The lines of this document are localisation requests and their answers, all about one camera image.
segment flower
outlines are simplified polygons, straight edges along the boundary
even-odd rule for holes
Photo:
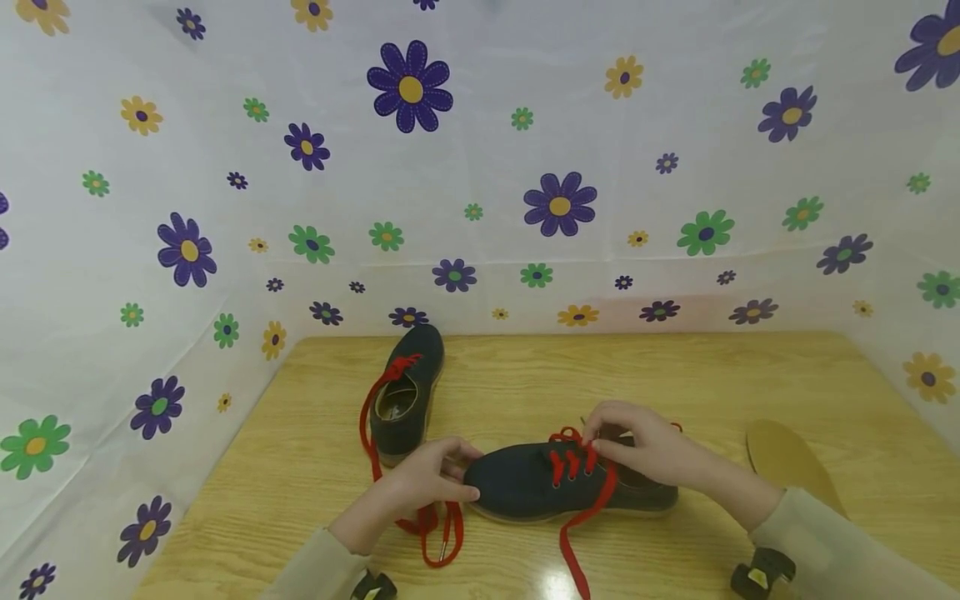
[[[405,310],[398,306],[394,309],[394,312],[387,316],[394,320],[394,325],[401,325],[407,329],[424,323],[430,323],[430,320],[426,318],[426,313],[418,311],[413,306],[409,306]]]
[[[627,58],[620,57],[616,60],[616,67],[607,69],[607,84],[603,88],[611,93],[614,100],[620,96],[630,98],[634,89],[643,84],[640,78],[641,73],[643,73],[643,65],[636,64],[634,55]]]
[[[240,323],[233,319],[233,313],[220,313],[220,319],[213,324],[213,341],[220,343],[220,349],[233,348],[240,339]]]
[[[336,254],[329,246],[330,238],[318,235],[312,226],[304,229],[294,225],[294,232],[288,235],[287,239],[294,243],[294,252],[304,254],[311,264],[317,264],[319,260],[327,265],[330,263],[330,256]]]
[[[729,316],[731,321],[736,324],[756,325],[761,319],[770,319],[774,316],[774,311],[780,308],[779,304],[773,304],[773,299],[768,298],[761,302],[760,300],[750,300],[746,306],[737,306],[733,314]]]
[[[161,496],[154,496],[150,506],[141,504],[136,510],[136,523],[127,525],[120,532],[120,541],[125,544],[117,552],[117,562],[127,561],[129,568],[140,562],[141,556],[150,556],[156,550],[159,538],[170,533],[170,511],[173,507]]]
[[[699,252],[710,256],[716,252],[717,246],[730,241],[728,231],[733,229],[735,221],[726,217],[726,210],[717,210],[712,216],[705,210],[698,212],[694,223],[687,223],[680,228],[684,236],[677,240],[677,246],[686,246],[688,256],[696,256]]]
[[[817,97],[813,95],[813,85],[797,96],[796,87],[786,87],[780,93],[779,102],[768,102],[763,107],[763,114],[767,118],[756,126],[758,132],[770,132],[768,139],[777,143],[786,136],[788,141],[797,137],[801,127],[806,127],[813,120],[810,112],[817,104]]]
[[[767,59],[753,59],[750,66],[743,69],[743,77],[740,78],[740,82],[744,84],[743,86],[747,89],[760,87],[760,84],[767,81],[770,77],[769,73],[770,63],[767,62]]]
[[[437,276],[433,282],[437,285],[445,285],[446,291],[450,293],[457,290],[466,292],[469,286],[477,282],[477,278],[473,276],[474,273],[476,269],[468,267],[463,258],[457,258],[452,264],[449,260],[443,259],[439,267],[433,268],[433,274]]]
[[[133,96],[130,100],[121,100],[120,105],[123,107],[120,116],[127,119],[130,131],[140,132],[140,135],[160,131],[157,123],[163,123],[163,115],[156,111],[154,103],[144,102],[139,96]]]
[[[227,173],[227,181],[230,182],[231,186],[237,189],[247,189],[247,178],[240,175],[236,171]]]
[[[928,14],[910,30],[910,38],[920,44],[904,52],[894,63],[894,71],[914,71],[906,82],[907,91],[917,91],[937,76],[937,87],[953,85],[960,76],[960,0],[949,0],[944,16]]]
[[[70,28],[63,20],[70,16],[70,9],[63,0],[16,0],[16,13],[28,23],[36,21],[48,36],[55,36],[55,29],[62,34],[70,33]]]
[[[736,279],[736,273],[733,271],[724,271],[717,276],[717,283],[720,285],[730,285],[730,282]]]
[[[674,301],[661,302],[656,300],[650,306],[644,306],[640,309],[640,318],[646,319],[647,323],[666,321],[668,317],[676,317],[678,311],[680,311],[680,305],[675,304]]]
[[[557,323],[563,323],[567,327],[579,325],[586,327],[587,323],[597,320],[600,315],[599,310],[593,310],[589,304],[577,307],[576,304],[570,304],[565,311],[557,313]]]
[[[527,287],[546,287],[546,284],[553,281],[553,269],[547,268],[546,264],[530,263],[526,269],[520,269],[520,283],[526,283]]]
[[[923,194],[923,192],[930,187],[930,175],[926,173],[911,175],[910,181],[906,183],[906,187],[914,194]]]
[[[307,171],[313,171],[314,167],[322,171],[324,161],[330,158],[330,151],[323,148],[324,135],[312,133],[310,126],[306,123],[301,123],[300,127],[291,123],[287,129],[290,130],[290,134],[284,135],[283,141],[291,148],[290,158],[299,160]]]
[[[130,419],[130,429],[143,429],[140,434],[144,440],[152,440],[156,431],[167,433],[173,426],[172,419],[176,419],[183,412],[180,399],[186,390],[178,386],[176,375],[171,375],[166,382],[163,378],[154,379],[150,385],[150,393],[137,397],[133,406],[139,412]]]
[[[824,257],[817,263],[817,268],[823,269],[824,275],[830,275],[834,271],[846,273],[851,264],[858,265],[866,260],[867,255],[864,252],[873,246],[873,242],[867,241],[866,233],[857,235],[856,239],[845,235],[836,246],[824,250]]]
[[[924,300],[931,302],[934,308],[953,308],[960,299],[960,277],[947,271],[937,275],[924,273],[924,280],[917,284],[917,289],[924,292]]]
[[[223,394],[220,396],[220,399],[217,400],[217,412],[225,413],[227,408],[230,407],[230,404],[233,403],[233,396],[230,394]]]
[[[70,435],[70,425],[57,425],[57,417],[47,415],[42,422],[27,419],[20,422],[20,435],[0,440],[0,450],[10,452],[0,461],[0,470],[16,469],[16,478],[24,480],[36,469],[45,473],[54,465],[54,457],[70,448],[64,439]]]
[[[483,208],[480,204],[467,204],[467,208],[464,208],[464,216],[471,221],[479,221],[483,219]]]
[[[264,358],[273,360],[280,355],[280,351],[287,345],[287,330],[283,328],[280,321],[270,321],[267,328],[263,330],[263,346],[260,351]]]
[[[786,219],[783,219],[780,224],[786,227],[787,231],[793,231],[797,228],[803,231],[806,226],[820,218],[820,210],[823,207],[824,203],[820,202],[819,196],[814,196],[809,200],[800,198],[796,206],[790,206],[786,209]]]
[[[84,187],[90,193],[90,196],[104,197],[104,194],[110,193],[110,182],[104,179],[104,176],[96,171],[87,171],[82,175]]]
[[[143,309],[136,302],[127,302],[127,305],[120,309],[120,321],[127,324],[127,327],[140,327],[143,323]]]
[[[333,11],[326,5],[326,0],[290,0],[294,9],[294,20],[306,24],[306,28],[316,33],[317,28],[326,31],[329,21],[333,18]]]
[[[373,229],[368,231],[373,245],[379,246],[380,250],[384,252],[387,250],[400,250],[400,246],[403,244],[402,233],[403,229],[395,228],[394,224],[390,221],[386,223],[374,223]]]
[[[54,571],[57,567],[50,563],[44,563],[41,566],[30,569],[30,577],[20,583],[20,600],[34,600],[47,590],[47,586],[53,583],[57,576]]]
[[[386,43],[380,46],[380,58],[389,70],[375,66],[367,71],[367,83],[383,92],[373,101],[373,110],[381,117],[395,112],[396,128],[404,133],[413,131],[417,121],[424,131],[436,131],[440,121],[434,110],[453,108],[453,96],[438,88],[449,79],[450,67],[442,60],[427,65],[426,57],[426,44],[418,39],[407,45],[406,60],[399,48]]]
[[[183,32],[194,39],[203,39],[206,27],[200,22],[200,16],[190,9],[177,9],[177,22]]]
[[[853,303],[853,312],[861,317],[874,316],[874,308],[869,302],[865,302],[864,300],[857,300]]]
[[[329,302],[323,304],[314,302],[313,306],[310,307],[310,312],[313,313],[314,319],[324,325],[340,325],[344,319],[340,314],[340,309],[330,306]]]
[[[518,132],[525,132],[534,124],[534,113],[527,107],[518,108],[510,118]]]
[[[657,159],[656,168],[658,171],[660,171],[661,175],[664,173],[669,175],[670,173],[673,173],[674,169],[677,168],[678,162],[679,160],[677,159],[677,155],[671,152],[670,154],[664,154],[662,158]]]
[[[193,219],[187,219],[184,225],[180,214],[171,212],[170,223],[173,228],[165,223],[156,228],[156,234],[167,245],[156,253],[156,259],[163,267],[176,267],[174,283],[178,286],[186,286],[191,276],[197,287],[206,286],[206,274],[217,273],[217,263],[210,257],[210,241],[200,236],[200,227]]]
[[[535,225],[543,221],[540,233],[550,237],[557,232],[557,227],[567,237],[577,234],[577,221],[589,223],[596,216],[590,204],[597,198],[595,187],[587,186],[580,189],[580,174],[576,171],[567,173],[563,185],[553,173],[547,173],[540,178],[540,188],[527,190],[523,195],[523,202],[534,208],[523,215],[527,225]]]
[[[903,370],[907,372],[907,387],[917,390],[920,397],[927,402],[936,400],[941,404],[947,403],[947,398],[956,394],[957,389],[950,380],[956,371],[949,365],[944,365],[940,354],[936,352],[924,356],[922,352],[915,352],[913,361],[903,363]]]

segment white backdrop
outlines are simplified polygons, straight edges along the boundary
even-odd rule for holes
[[[960,449],[960,0],[11,0],[0,57],[0,595],[129,595],[305,336],[836,330]]]

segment red shoelace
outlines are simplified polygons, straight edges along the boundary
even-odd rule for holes
[[[380,457],[376,454],[376,441],[372,436],[367,435],[367,417],[370,414],[373,399],[376,398],[380,388],[391,381],[398,381],[403,376],[403,372],[413,367],[420,359],[420,354],[398,356],[395,358],[387,367],[387,370],[380,375],[380,378],[373,383],[373,387],[370,388],[370,392],[367,394],[367,399],[364,400],[363,408],[360,410],[360,443],[370,457],[373,481],[383,476],[383,470],[380,468]],[[437,516],[437,508],[433,504],[417,510],[417,522],[405,518],[396,522],[396,525],[408,534],[420,536],[420,552],[423,555],[423,561],[434,567],[446,566],[452,563],[453,559],[457,558],[457,555],[460,553],[460,548],[464,544],[464,516],[460,512],[460,505],[456,502],[447,502],[446,517],[444,518],[444,545],[440,550],[440,559],[434,561],[427,556],[426,538],[430,532],[437,528],[439,522],[440,518]],[[446,545],[450,540],[451,523],[454,530],[453,549],[449,554],[446,554]]]

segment flower center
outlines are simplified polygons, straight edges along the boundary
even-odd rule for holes
[[[180,255],[187,262],[196,262],[200,258],[200,249],[190,240],[180,242]]]
[[[423,84],[416,77],[407,75],[400,80],[398,89],[400,98],[403,98],[407,104],[414,105],[423,98]]]
[[[570,201],[563,196],[558,196],[550,201],[550,214],[556,217],[563,217],[570,212]]]
[[[804,116],[804,112],[799,108],[793,107],[785,110],[780,119],[787,125],[796,125],[802,116]]]

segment wooden table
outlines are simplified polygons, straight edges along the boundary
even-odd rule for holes
[[[255,598],[370,483],[358,412],[395,341],[300,342],[134,597]],[[746,423],[779,420],[809,441],[854,522],[960,588],[960,462],[842,336],[450,338],[436,394],[429,436],[460,434],[487,451],[579,428],[597,401],[623,398],[746,465]],[[437,570],[415,537],[384,536],[375,563],[401,597],[577,597],[561,523],[508,526],[469,510],[465,520],[463,551]],[[571,540],[597,599],[729,598],[734,565],[752,554],[694,492],[663,520],[600,515]]]

